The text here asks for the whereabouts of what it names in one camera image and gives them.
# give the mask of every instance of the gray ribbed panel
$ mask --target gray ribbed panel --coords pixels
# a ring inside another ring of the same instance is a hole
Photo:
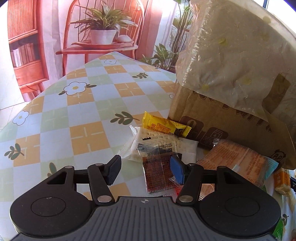
[[[12,241],[37,241],[19,234]],[[191,207],[175,205],[170,197],[121,197],[99,207],[75,232],[47,241],[234,241],[206,227]],[[248,241],[273,241],[271,235]]]

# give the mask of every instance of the white flower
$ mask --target white flower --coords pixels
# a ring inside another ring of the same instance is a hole
[[[116,64],[117,63],[117,60],[115,60],[115,59],[106,59],[104,61],[104,63],[106,63],[106,64]]]
[[[81,82],[81,83],[72,82],[71,84],[67,85],[64,88],[64,91],[66,91],[67,95],[74,95],[74,94],[81,93],[81,92],[85,91],[86,90],[85,86],[86,86],[86,83],[84,83],[84,82]]]
[[[26,118],[29,116],[29,112],[28,111],[21,111],[20,113],[17,114],[16,117],[13,118],[13,123],[17,124],[18,126],[22,125]]]

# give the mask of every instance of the tablecloth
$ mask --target tablecloth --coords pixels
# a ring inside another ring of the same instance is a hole
[[[20,195],[64,166],[107,163],[132,137],[129,125],[141,126],[144,111],[166,118],[175,79],[175,74],[113,52],[68,73],[31,101],[0,132],[3,239],[16,235],[9,208]],[[204,154],[198,150],[198,158]],[[291,240],[296,196],[274,192],[272,178],[265,187],[281,206],[283,240]],[[125,160],[110,190],[115,200],[146,196],[142,164]],[[91,198],[87,184],[77,191]]]

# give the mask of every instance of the white flower pot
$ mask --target white flower pot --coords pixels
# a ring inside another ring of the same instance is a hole
[[[91,44],[111,44],[116,30],[90,30]]]

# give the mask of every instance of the cardboard box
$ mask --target cardboard box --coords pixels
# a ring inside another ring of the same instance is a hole
[[[176,84],[168,118],[192,130],[187,138],[213,147],[214,139],[229,139],[283,164],[286,153],[275,141],[268,122]]]

